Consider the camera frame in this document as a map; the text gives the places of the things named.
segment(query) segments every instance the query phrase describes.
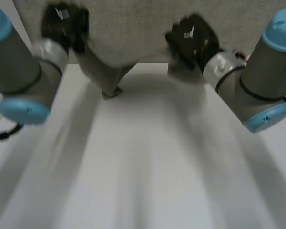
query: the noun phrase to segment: gray fabric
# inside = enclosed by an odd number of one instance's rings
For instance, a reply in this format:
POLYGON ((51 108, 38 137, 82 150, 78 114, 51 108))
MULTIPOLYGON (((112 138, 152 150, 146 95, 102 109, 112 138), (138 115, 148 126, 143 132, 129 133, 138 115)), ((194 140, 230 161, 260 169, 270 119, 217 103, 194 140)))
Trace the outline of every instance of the gray fabric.
MULTIPOLYGON (((286 7, 286 0, 74 0, 90 11, 93 40, 102 41, 105 56, 120 50, 140 56, 146 47, 163 47, 163 34, 184 15, 202 14, 218 34, 223 47, 252 52, 271 16, 286 7)), ((46 0, 14 0, 31 39, 39 37, 46 0)), ((167 56, 143 59, 167 62, 167 56)), ((70 55, 70 62, 76 58, 70 55)))

